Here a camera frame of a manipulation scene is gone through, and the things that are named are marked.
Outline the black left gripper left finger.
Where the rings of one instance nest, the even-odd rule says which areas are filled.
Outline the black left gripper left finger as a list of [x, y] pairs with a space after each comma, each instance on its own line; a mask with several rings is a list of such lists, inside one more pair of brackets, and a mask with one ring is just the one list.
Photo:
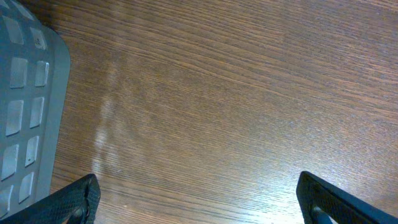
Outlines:
[[33, 205], [1, 220], [3, 224], [93, 224], [101, 191], [94, 174], [88, 174]]

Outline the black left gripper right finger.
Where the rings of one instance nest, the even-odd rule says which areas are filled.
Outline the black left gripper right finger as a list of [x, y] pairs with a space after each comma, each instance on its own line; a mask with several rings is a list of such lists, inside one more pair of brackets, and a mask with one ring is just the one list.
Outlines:
[[316, 175], [300, 173], [296, 195], [305, 224], [397, 223], [397, 218], [373, 207]]

